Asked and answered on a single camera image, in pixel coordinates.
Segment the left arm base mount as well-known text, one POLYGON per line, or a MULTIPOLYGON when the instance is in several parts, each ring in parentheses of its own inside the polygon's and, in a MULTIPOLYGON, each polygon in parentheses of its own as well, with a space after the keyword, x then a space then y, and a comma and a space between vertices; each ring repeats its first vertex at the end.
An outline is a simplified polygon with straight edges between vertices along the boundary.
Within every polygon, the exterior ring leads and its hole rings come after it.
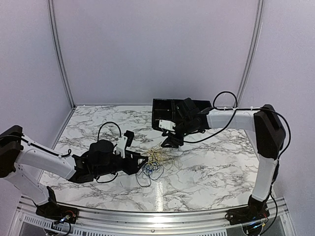
POLYGON ((47 186, 47 190, 48 202, 41 205, 35 204, 36 214, 54 220, 55 224, 63 222, 75 224, 79 209, 70 206, 59 205, 57 203, 54 190, 49 186, 47 186))

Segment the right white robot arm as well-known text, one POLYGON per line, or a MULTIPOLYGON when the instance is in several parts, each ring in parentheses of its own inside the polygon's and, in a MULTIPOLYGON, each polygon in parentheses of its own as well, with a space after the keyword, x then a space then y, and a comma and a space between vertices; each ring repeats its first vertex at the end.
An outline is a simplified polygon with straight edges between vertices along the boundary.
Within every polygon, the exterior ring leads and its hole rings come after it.
POLYGON ((153 108, 152 127, 166 136, 164 147, 178 148, 184 138, 209 129, 239 129, 255 134, 258 172, 249 206, 244 209, 248 220, 255 220, 262 212, 277 178, 280 152, 286 132, 279 114, 270 104, 259 108, 216 108, 209 101, 166 99, 153 108))

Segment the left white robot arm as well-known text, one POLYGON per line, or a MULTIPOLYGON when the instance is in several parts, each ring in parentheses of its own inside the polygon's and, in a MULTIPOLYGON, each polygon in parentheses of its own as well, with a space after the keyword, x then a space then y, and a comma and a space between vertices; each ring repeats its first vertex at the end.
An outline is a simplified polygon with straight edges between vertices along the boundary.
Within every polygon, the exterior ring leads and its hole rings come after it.
POLYGON ((117 176, 118 172, 133 175, 148 162, 148 157, 127 150, 133 138, 134 133, 128 130, 117 145, 98 140, 79 156, 71 150, 62 154, 43 146, 14 125, 0 135, 0 177, 30 197, 50 218, 57 219, 62 215, 62 207, 56 203, 54 191, 39 183, 24 166, 45 170, 73 183, 92 182, 109 174, 117 176))

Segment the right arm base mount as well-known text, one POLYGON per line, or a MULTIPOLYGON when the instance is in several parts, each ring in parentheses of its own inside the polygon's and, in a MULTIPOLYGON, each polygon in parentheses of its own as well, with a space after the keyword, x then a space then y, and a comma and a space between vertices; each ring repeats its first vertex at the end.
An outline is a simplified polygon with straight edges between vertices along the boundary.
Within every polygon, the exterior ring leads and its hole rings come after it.
POLYGON ((225 214, 225 219, 230 225, 243 224, 247 222, 257 221, 270 216, 267 200, 256 200, 250 195, 248 204, 243 207, 229 209, 225 214))

